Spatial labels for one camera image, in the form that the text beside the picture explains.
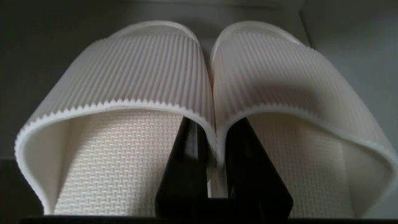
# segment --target slipper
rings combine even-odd
[[[365,217],[397,187],[397,155],[365,104],[288,32],[254,21],[227,27],[210,75],[220,164],[228,129],[248,117],[293,197],[290,217]]]
[[[183,25],[131,25],[87,47],[16,140],[45,214],[153,216],[185,116],[215,129],[200,45]]]

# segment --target textured footbed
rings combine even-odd
[[[219,160],[228,128],[248,116],[293,197],[291,217],[362,217],[396,185],[397,156],[338,71],[292,39],[262,22],[219,36],[211,61]]]
[[[71,121],[57,215],[154,216],[182,116],[121,110]]]
[[[344,142],[286,114],[257,114],[249,122],[293,197],[291,217],[354,217]]]
[[[214,149],[197,38],[173,22],[134,24],[75,59],[21,129],[17,162],[45,214],[153,216],[183,116]]]

